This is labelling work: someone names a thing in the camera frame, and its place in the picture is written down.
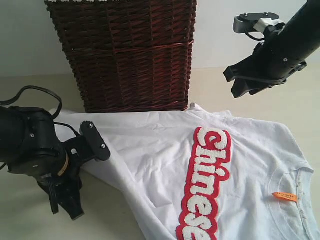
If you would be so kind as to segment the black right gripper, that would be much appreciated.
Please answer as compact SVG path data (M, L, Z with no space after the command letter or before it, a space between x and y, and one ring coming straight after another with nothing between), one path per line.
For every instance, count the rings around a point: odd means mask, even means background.
M305 23L258 22L254 28L264 35L263 46L223 72L228 83L234 81L231 93L236 99L282 85L290 75L307 65L308 31Z

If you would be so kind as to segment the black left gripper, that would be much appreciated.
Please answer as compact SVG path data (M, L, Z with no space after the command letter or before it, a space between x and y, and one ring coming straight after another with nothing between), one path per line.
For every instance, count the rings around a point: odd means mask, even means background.
M60 205L73 221L85 214L80 196L82 181L64 182L56 192L54 180L75 173L94 157L85 137L79 134L65 142L55 134L7 135L8 171L35 178L38 186L48 194L52 213L57 214Z

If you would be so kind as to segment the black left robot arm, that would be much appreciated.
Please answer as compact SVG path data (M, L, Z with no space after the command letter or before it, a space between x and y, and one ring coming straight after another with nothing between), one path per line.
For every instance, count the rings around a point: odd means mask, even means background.
M84 215L80 190L81 167L100 158L98 147L102 140L90 121L76 131L74 137L64 142L57 136L55 121L61 109L50 114L38 107L0 108L0 161L14 175L32 177L48 195L51 211L62 207L72 220Z

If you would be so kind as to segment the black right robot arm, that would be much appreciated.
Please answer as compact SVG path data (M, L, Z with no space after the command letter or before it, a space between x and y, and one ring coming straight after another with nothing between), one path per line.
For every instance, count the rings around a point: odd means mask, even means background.
M308 0L287 23L272 12L242 13L233 31L258 42L252 55L224 71L234 98L283 85L320 47L320 2Z

